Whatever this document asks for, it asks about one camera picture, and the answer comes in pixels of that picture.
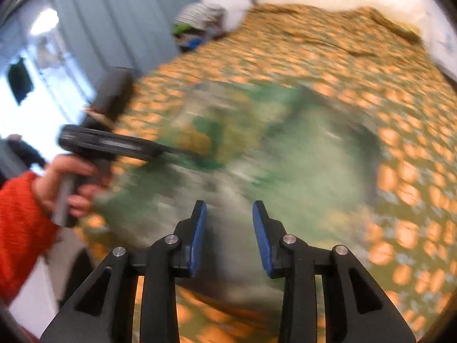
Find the orange sleeve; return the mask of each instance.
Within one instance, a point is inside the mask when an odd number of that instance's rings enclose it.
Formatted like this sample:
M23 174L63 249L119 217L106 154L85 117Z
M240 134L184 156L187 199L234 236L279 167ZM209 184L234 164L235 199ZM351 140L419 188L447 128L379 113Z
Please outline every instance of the orange sleeve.
M59 228L35 202L28 171L0 190L0 298L9 305Z

